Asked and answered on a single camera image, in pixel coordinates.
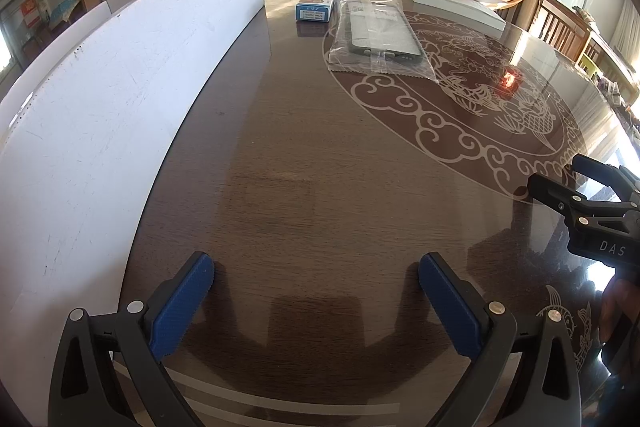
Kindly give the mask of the person right hand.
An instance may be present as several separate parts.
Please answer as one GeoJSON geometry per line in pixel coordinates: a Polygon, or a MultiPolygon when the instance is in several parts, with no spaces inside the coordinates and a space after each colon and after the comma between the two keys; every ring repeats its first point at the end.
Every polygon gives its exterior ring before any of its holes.
{"type": "Polygon", "coordinates": [[[619,275],[608,282],[600,310],[601,359],[610,373],[620,373],[625,364],[638,360],[631,337],[639,332],[639,287],[619,275]]]}

